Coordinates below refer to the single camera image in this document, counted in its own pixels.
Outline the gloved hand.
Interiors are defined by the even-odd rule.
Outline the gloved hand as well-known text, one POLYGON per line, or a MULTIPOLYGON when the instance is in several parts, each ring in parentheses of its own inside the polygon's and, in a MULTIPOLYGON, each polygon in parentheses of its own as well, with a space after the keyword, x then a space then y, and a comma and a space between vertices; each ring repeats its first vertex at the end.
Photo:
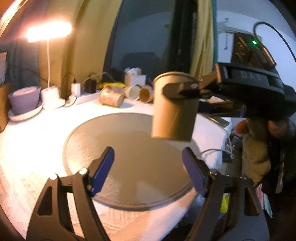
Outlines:
POLYGON ((271 170, 271 151, 283 154, 285 167, 292 168, 295 161, 295 121, 284 119, 268 121, 245 119, 235 131, 243 135, 242 173, 258 185, 271 170))

